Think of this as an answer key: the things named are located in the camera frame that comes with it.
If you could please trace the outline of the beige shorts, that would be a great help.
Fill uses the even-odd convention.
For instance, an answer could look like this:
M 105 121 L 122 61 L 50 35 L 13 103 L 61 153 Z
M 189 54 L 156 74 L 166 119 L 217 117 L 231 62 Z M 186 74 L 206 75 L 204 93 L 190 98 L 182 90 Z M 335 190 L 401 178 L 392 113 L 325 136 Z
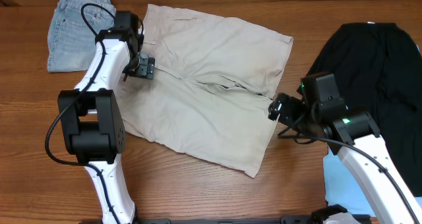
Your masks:
M 116 93 L 128 133 L 257 175 L 276 128 L 268 107 L 293 38 L 240 18 L 149 5 L 143 51 L 152 80 Z

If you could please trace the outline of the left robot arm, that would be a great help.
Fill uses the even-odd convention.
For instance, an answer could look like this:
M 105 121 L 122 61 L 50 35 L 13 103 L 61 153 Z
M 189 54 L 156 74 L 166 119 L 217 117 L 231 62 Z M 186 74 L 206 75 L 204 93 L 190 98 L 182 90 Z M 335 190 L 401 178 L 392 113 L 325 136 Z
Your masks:
M 123 168 L 126 132 L 115 90 L 120 80 L 151 80 L 155 59 L 141 51 L 143 24 L 137 15 L 118 11 L 113 27 L 95 35 L 96 54 L 74 90 L 58 97 L 65 147 L 75 166 L 86 169 L 102 207 L 101 223 L 137 223 Z

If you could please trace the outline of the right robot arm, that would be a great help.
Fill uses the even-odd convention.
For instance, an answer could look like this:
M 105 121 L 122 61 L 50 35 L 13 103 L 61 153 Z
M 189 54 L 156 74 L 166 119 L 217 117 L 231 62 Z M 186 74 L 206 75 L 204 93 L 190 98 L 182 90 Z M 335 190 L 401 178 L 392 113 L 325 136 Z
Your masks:
M 380 223 L 420 223 L 421 207 L 371 115 L 347 107 L 330 72 L 302 78 L 300 89 L 301 99 L 278 94 L 268 118 L 294 130 L 295 140 L 326 142 L 353 175 Z

